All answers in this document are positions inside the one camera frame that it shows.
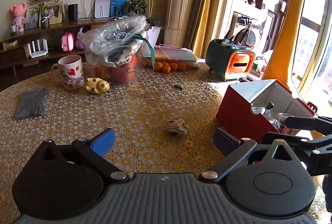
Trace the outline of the maroon binder clip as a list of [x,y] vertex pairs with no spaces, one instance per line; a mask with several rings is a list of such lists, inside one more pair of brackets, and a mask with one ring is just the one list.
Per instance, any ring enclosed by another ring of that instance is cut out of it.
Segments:
[[292,134],[292,129],[284,126],[283,129],[280,131],[281,134]]

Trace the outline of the silver foil snack packet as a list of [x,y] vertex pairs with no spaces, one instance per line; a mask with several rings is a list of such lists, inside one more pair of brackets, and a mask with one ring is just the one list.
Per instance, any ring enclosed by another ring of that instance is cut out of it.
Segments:
[[272,111],[266,112],[265,107],[255,107],[252,105],[251,112],[255,115],[262,114],[276,129],[279,129],[281,127],[281,123],[272,117]]

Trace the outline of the dark bottle with blue label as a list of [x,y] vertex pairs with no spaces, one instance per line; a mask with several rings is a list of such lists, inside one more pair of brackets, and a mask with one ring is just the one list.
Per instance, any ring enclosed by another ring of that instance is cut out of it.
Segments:
[[269,102],[265,107],[265,111],[270,112],[273,109],[273,107],[274,107],[274,103]]

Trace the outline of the red cardboard box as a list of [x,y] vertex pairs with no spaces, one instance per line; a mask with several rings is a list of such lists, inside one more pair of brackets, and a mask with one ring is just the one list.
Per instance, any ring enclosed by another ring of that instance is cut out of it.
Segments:
[[310,118],[315,115],[309,106],[275,79],[229,85],[216,118],[221,127],[236,138],[251,138],[258,143],[268,132],[278,133],[269,120],[255,108],[274,104],[272,115],[286,113],[295,117]]

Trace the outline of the striped shell-shaped figurine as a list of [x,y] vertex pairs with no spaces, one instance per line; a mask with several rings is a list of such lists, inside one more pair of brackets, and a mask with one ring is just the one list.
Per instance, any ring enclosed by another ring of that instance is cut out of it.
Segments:
[[181,118],[174,118],[164,125],[164,129],[167,132],[178,133],[178,134],[187,134],[189,131],[188,124]]

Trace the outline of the yellow spotted toy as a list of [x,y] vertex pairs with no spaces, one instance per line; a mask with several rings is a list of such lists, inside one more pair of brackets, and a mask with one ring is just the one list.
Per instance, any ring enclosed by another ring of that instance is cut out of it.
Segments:
[[89,94],[103,94],[110,89],[110,84],[101,78],[86,78],[85,90]]

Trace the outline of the small green leaf scrap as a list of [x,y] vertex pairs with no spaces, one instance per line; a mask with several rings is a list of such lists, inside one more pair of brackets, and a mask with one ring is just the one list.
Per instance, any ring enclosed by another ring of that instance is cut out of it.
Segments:
[[183,87],[180,86],[179,84],[175,84],[173,87],[174,87],[174,88],[177,88],[177,89],[180,90],[180,91],[183,90]]

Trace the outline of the green orange tissue box organizer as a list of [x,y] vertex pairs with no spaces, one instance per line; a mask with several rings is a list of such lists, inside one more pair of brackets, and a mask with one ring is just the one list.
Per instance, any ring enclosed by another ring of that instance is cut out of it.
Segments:
[[249,48],[234,44],[229,39],[214,39],[208,45],[205,63],[209,71],[223,80],[246,77],[253,65],[255,53]]

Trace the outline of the grey folded cloth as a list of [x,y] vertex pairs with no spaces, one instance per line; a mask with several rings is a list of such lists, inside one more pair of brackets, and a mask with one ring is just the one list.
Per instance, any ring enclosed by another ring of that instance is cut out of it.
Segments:
[[44,104],[50,93],[49,88],[24,92],[15,113],[15,120],[29,119],[44,116]]

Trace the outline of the pink strawberry mug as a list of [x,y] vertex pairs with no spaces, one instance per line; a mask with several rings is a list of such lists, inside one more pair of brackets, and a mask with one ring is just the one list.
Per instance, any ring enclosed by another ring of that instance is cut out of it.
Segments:
[[62,57],[52,65],[51,74],[55,69],[60,71],[61,81],[66,90],[73,91],[84,86],[83,64],[80,55]]

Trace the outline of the red basket of items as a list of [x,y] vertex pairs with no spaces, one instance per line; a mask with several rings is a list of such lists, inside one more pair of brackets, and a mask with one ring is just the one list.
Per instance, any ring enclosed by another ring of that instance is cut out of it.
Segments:
[[147,31],[142,30],[129,41],[100,55],[84,45],[85,59],[90,76],[112,83],[133,83],[136,81],[142,58],[149,56],[155,62],[154,46],[150,44]]

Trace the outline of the orange fruit four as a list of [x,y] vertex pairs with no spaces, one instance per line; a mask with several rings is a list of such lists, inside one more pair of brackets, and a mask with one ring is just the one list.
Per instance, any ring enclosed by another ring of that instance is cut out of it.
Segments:
[[179,71],[185,71],[186,69],[187,69],[187,66],[186,66],[185,63],[183,63],[183,62],[178,63],[178,70]]

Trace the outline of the yellow giraffe statue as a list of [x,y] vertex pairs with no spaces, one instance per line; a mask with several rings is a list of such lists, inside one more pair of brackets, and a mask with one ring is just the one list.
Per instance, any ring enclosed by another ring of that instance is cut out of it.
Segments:
[[292,73],[303,6],[304,0],[288,0],[283,25],[263,75],[263,79],[278,80],[291,92],[297,90]]

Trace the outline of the orange fruit three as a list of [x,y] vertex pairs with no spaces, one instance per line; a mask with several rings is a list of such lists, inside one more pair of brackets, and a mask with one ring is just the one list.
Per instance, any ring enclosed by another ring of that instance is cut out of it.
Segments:
[[170,63],[169,64],[171,71],[177,71],[178,70],[178,64],[177,63]]

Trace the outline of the orange fruit two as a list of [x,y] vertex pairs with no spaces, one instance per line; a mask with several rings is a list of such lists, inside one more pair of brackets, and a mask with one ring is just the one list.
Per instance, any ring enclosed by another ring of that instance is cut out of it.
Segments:
[[169,74],[171,72],[171,67],[169,65],[164,65],[161,71],[164,74]]

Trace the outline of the orange fruit one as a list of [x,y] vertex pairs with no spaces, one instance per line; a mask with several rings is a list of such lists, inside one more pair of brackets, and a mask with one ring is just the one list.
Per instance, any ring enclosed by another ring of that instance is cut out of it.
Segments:
[[163,64],[161,62],[156,61],[154,63],[154,70],[155,71],[162,71],[162,68],[163,68]]

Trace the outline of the clear plastic bag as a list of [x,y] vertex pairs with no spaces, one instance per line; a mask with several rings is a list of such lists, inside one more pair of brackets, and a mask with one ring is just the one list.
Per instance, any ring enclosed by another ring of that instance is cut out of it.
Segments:
[[108,22],[86,33],[80,32],[77,38],[95,55],[106,56],[125,46],[136,34],[144,30],[146,24],[145,16],[131,16]]

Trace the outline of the stack of colourful books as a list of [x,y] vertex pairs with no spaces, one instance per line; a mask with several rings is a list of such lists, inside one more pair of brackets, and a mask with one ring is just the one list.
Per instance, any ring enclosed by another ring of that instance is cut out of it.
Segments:
[[154,54],[156,61],[184,63],[188,69],[199,69],[198,58],[190,49],[161,44],[154,47]]

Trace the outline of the pink toy bag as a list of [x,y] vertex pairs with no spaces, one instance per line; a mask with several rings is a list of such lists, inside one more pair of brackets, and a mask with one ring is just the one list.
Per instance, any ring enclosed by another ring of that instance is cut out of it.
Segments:
[[71,52],[74,48],[75,44],[75,36],[71,33],[66,31],[61,38],[61,48],[63,52]]

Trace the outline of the white wifi router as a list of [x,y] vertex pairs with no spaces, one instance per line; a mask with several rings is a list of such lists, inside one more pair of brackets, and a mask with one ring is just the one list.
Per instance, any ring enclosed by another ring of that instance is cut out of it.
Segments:
[[45,38],[28,43],[28,52],[31,59],[48,54],[48,44]]

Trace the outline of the washing machine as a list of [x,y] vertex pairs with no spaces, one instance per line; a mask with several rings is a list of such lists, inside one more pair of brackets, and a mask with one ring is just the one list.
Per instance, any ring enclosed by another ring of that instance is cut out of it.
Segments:
[[233,13],[229,28],[229,36],[241,46],[250,48],[257,56],[263,53],[265,44],[263,34],[266,21]]

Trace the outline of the yellow curtain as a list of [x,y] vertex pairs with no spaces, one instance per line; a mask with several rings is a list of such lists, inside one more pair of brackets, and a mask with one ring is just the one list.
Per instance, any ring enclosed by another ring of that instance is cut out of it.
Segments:
[[185,38],[185,47],[190,49],[196,57],[203,54],[203,42],[209,15],[211,0],[194,0],[188,30]]

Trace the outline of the white tablet board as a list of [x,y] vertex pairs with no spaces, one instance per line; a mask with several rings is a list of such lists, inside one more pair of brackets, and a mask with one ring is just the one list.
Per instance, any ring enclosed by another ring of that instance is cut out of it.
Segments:
[[95,0],[95,18],[110,17],[110,0]]

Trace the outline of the black speaker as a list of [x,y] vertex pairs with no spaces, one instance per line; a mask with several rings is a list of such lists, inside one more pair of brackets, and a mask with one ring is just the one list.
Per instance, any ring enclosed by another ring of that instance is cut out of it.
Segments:
[[68,22],[75,22],[78,20],[78,5],[71,4],[67,6]]

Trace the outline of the framed photo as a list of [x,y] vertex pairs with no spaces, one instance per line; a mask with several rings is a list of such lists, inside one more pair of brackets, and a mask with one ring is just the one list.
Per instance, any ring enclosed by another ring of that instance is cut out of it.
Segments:
[[49,25],[62,23],[63,20],[63,2],[55,2],[45,9],[48,16]]

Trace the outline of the small potted grass vase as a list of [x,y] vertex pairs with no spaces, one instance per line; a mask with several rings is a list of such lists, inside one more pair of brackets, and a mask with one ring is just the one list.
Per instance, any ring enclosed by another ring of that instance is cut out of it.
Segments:
[[50,27],[50,12],[51,8],[54,7],[59,0],[47,0],[46,2],[42,2],[42,0],[35,0],[34,3],[28,3],[30,5],[30,13],[31,15],[38,15],[40,21],[40,27],[42,29],[46,29]]

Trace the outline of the pink plush doll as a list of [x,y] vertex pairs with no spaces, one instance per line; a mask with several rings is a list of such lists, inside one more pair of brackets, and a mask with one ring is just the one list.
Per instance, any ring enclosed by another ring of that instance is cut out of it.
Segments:
[[21,3],[17,6],[11,8],[11,12],[14,15],[12,21],[12,26],[16,27],[16,31],[21,33],[24,31],[24,25],[26,23],[25,13],[26,13],[26,3]]

